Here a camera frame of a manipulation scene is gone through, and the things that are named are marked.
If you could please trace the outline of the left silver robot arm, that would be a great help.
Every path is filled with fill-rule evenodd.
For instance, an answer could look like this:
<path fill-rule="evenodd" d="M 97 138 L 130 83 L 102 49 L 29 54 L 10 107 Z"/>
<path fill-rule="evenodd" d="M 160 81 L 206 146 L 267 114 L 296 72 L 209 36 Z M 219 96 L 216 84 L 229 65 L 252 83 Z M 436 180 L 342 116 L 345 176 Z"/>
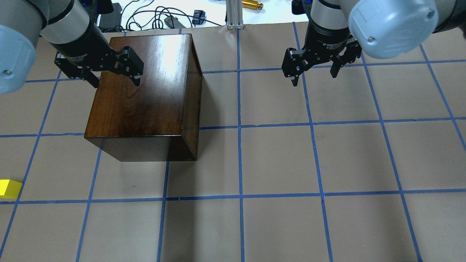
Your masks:
<path fill-rule="evenodd" d="M 116 51 L 98 25 L 110 14 L 110 0 L 2 0 L 0 2 L 0 91 L 8 94 L 24 84 L 36 60 L 40 38 L 57 51 L 55 65 L 70 79 L 99 87 L 98 71 L 124 75 L 139 86 L 144 63 L 133 48 Z"/>

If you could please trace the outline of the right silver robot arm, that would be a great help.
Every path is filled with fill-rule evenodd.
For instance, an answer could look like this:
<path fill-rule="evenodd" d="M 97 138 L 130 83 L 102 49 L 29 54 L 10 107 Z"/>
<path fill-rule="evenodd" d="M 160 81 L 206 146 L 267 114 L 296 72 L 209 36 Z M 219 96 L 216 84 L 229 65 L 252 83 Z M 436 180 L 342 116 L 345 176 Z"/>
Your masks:
<path fill-rule="evenodd" d="M 359 59 L 391 59 L 431 34 L 465 30 L 464 0 L 293 0 L 292 13 L 308 26 L 301 49 L 285 51 L 281 69 L 296 86 L 313 66 L 331 62 L 331 76 Z"/>

